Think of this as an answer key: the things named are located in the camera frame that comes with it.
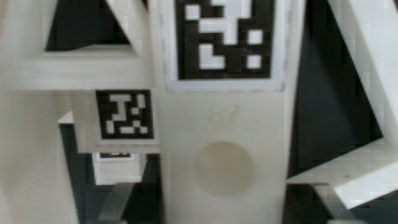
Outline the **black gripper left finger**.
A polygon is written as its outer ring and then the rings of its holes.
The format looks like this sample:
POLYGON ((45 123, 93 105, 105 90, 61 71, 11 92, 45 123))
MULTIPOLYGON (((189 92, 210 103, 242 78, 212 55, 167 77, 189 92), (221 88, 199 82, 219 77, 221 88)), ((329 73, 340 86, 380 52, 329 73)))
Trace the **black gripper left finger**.
POLYGON ((114 186, 94 224, 128 224, 123 214, 128 206, 133 186, 133 183, 119 183, 114 186))

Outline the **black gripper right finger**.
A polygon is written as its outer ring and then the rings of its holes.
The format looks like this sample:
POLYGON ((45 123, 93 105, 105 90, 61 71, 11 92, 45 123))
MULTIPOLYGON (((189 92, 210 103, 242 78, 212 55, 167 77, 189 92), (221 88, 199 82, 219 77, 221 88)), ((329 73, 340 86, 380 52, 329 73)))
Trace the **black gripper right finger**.
POLYGON ((316 183, 313 187, 332 216, 327 224, 359 224, 359 219, 345 207, 331 185, 327 183, 316 183))

